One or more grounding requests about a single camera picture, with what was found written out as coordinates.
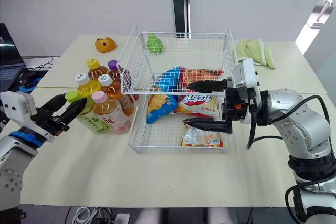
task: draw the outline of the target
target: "white bottle cap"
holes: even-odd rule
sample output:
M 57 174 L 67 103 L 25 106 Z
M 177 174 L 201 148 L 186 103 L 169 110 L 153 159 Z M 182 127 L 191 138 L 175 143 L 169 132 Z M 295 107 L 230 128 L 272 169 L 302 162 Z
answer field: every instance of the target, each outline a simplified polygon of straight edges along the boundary
M 98 81 L 100 84 L 104 87 L 107 87 L 112 84 L 113 80 L 108 74 L 102 74 L 99 78 Z
M 90 78 L 85 73 L 79 73 L 75 76 L 75 81 L 78 85 L 85 85 L 89 83 Z

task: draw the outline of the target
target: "white wire basket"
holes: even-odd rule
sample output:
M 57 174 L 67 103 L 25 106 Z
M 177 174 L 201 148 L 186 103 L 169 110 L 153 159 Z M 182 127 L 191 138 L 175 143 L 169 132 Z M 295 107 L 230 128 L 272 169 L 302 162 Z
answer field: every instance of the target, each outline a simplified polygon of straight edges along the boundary
M 190 115 L 171 114 L 159 118 L 152 124 L 146 123 L 148 95 L 139 99 L 139 110 L 129 138 L 129 145 L 137 153 L 211 153 L 224 154 L 229 150 L 232 135 L 220 133 L 223 147 L 181 146 L 186 133 L 183 119 Z M 223 97 L 217 98 L 218 108 Z
M 146 123 L 148 97 L 150 94 L 202 95 L 208 93 L 192 92 L 181 83 L 175 83 L 173 90 L 157 90 L 155 84 L 167 71 L 183 67 L 190 70 L 222 70 L 215 80 L 231 78 L 234 85 L 234 65 L 237 56 L 230 30 L 226 34 L 210 33 L 155 33 L 163 43 L 163 51 L 152 54 L 147 49 L 149 32 L 139 32 L 135 26 L 119 58 L 124 69 L 118 69 L 121 75 L 123 94 L 145 94 L 140 96 L 134 114 L 129 145 L 137 153 L 226 153 L 229 150 L 232 135 L 220 134 L 223 147 L 181 146 L 186 133 L 183 119 L 190 115 L 165 115 L 152 124 Z M 180 81 L 181 73 L 176 80 Z M 221 115 L 221 103 L 224 92 L 213 92 Z
M 232 78 L 234 82 L 234 65 L 237 63 L 231 31 L 226 34 L 210 33 L 158 33 L 155 35 L 163 43 L 163 51 L 159 54 L 151 53 L 147 48 L 149 32 L 138 32 L 135 26 L 126 43 L 119 62 L 124 62 L 121 71 L 123 94 L 186 94 L 189 89 L 174 83 L 174 89 L 157 90 L 154 85 L 160 76 L 167 71 L 184 67 L 188 70 L 223 70 L 215 71 L 213 80 Z M 175 72 L 174 81 L 181 79 L 182 73 Z M 190 76 L 199 79 L 202 73 Z M 213 92 L 212 95 L 223 95 Z

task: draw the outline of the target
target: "snack bag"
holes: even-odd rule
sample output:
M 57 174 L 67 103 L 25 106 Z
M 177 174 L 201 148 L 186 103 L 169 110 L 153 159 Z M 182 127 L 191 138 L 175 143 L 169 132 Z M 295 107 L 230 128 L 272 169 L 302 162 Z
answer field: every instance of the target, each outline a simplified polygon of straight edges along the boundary
M 178 95 L 152 94 L 148 98 L 147 124 L 175 110 L 178 104 Z
M 181 141 L 181 146 L 195 147 L 214 147 L 223 148 L 224 144 L 221 140 L 219 132 L 202 131 L 200 129 L 184 124 L 187 129 Z
M 155 84 L 154 91 L 174 92 L 179 88 L 180 67 L 173 68 L 162 74 Z M 169 112 L 177 109 L 178 95 L 154 94 L 148 98 L 147 124 L 155 122 Z
M 186 86 L 195 81 L 219 80 L 224 71 L 212 69 L 181 69 L 181 87 Z M 172 113 L 192 114 L 194 116 L 204 116 L 219 119 L 219 111 L 217 108 L 216 98 L 211 95 L 184 95 L 178 103 L 178 107 Z
M 181 69 L 181 86 L 182 89 L 186 89 L 186 86 L 195 81 L 217 81 L 219 77 L 224 73 L 220 69 Z
M 172 113 L 183 113 L 193 116 L 204 116 L 219 119 L 216 97 L 211 95 L 184 95 L 178 102 L 177 109 Z

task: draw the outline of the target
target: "white wall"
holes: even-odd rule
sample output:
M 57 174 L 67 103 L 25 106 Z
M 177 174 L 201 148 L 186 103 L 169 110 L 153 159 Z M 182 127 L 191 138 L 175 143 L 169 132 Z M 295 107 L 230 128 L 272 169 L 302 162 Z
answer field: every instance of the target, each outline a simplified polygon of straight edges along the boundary
M 305 58 L 327 90 L 336 106 L 336 11 L 334 10 L 317 34 Z
M 60 56 L 84 33 L 129 35 L 174 31 L 172 0 L 0 0 L 5 23 L 22 56 Z
M 318 0 L 190 0 L 191 31 L 295 41 Z

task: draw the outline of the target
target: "power strip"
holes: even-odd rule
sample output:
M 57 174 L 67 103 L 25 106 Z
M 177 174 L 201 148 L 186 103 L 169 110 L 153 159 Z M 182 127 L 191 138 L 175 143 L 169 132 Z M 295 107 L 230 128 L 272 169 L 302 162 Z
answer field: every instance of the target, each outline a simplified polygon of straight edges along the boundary
M 128 224 L 131 215 L 117 214 L 114 224 Z

